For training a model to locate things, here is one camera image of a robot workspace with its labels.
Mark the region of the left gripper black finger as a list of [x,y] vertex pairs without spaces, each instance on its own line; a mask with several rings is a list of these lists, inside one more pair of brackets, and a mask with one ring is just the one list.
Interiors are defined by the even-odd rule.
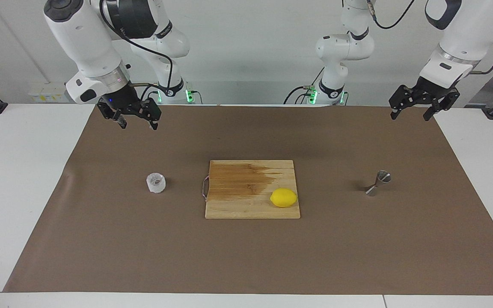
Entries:
[[416,87],[409,88],[405,85],[400,85],[389,98],[389,105],[392,109],[390,113],[391,119],[397,119],[401,111],[419,104],[421,98],[422,90],[417,89]]
[[423,119],[429,121],[435,114],[440,111],[448,111],[456,100],[459,98],[460,92],[458,90],[452,90],[441,99],[437,99],[434,95],[427,94],[427,99],[430,100],[431,106],[423,114]]

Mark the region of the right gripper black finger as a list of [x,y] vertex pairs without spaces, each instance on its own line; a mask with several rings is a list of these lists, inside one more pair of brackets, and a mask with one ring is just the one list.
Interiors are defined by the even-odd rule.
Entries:
[[122,129],[125,129],[127,126],[127,121],[123,117],[120,110],[113,110],[110,106],[107,105],[104,101],[99,101],[97,103],[97,107],[100,110],[102,117],[107,120],[115,121]]
[[148,121],[153,130],[157,130],[158,122],[162,116],[162,111],[159,109],[159,106],[156,104],[155,100],[139,100],[138,104],[139,110],[137,112],[137,116],[145,121]]

